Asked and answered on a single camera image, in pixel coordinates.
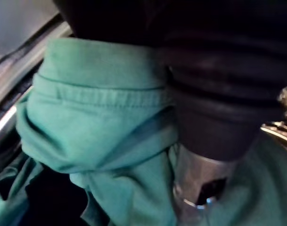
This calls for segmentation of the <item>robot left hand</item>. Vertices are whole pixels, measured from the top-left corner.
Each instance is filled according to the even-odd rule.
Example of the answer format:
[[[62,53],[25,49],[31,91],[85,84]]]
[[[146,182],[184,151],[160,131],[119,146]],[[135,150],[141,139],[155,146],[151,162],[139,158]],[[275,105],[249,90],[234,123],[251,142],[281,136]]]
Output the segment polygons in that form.
[[[283,116],[287,0],[57,0],[78,38],[157,50],[176,108],[180,225],[226,192],[260,126]]]

